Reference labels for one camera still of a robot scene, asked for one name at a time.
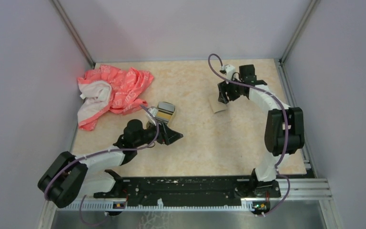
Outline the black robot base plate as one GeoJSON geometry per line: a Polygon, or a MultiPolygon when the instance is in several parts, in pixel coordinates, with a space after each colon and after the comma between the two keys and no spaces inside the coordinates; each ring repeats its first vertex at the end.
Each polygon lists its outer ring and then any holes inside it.
{"type": "Polygon", "coordinates": [[[129,207],[153,207],[161,199],[166,207],[233,207],[242,198],[279,198],[277,181],[273,188],[253,190],[251,175],[203,177],[124,177],[108,192],[94,198],[125,198],[129,207]]]}

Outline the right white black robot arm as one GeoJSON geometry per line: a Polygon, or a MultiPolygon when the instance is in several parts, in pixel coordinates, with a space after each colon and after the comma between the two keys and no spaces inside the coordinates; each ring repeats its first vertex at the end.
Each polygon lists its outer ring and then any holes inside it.
{"type": "Polygon", "coordinates": [[[280,165],[305,144],[303,111],[282,102],[264,80],[257,79],[252,64],[238,69],[231,64],[223,64],[220,73],[224,81],[218,84],[219,102],[228,104],[244,96],[267,116],[264,131],[267,152],[252,171],[249,184],[251,194],[261,197],[273,188],[280,165]]]}

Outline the cream card holder tray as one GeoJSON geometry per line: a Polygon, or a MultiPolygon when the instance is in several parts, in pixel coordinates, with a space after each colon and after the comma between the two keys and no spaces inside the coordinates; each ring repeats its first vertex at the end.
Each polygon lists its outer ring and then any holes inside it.
{"type": "Polygon", "coordinates": [[[156,109],[155,118],[158,122],[163,122],[167,125],[172,123],[176,114],[176,106],[174,104],[162,101],[158,103],[156,109]]]}

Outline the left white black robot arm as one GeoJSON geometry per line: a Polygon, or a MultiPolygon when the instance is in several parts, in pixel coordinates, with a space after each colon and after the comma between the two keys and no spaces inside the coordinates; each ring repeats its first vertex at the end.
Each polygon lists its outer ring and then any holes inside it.
{"type": "Polygon", "coordinates": [[[123,178],[113,171],[134,159],[138,150],[154,143],[170,145],[183,138],[165,123],[144,128],[138,119],[127,123],[123,134],[109,148],[86,156],[69,151],[60,153],[38,181],[37,187],[46,200],[64,208],[77,198],[124,198],[123,178]]]}

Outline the beige card sleeve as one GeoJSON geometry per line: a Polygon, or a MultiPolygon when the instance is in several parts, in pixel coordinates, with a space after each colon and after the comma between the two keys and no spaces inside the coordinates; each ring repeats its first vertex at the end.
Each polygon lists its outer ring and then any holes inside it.
{"type": "Polygon", "coordinates": [[[212,94],[208,97],[210,108],[213,114],[217,114],[226,111],[228,109],[227,105],[222,102],[219,102],[218,98],[219,98],[218,94],[212,94]]]}

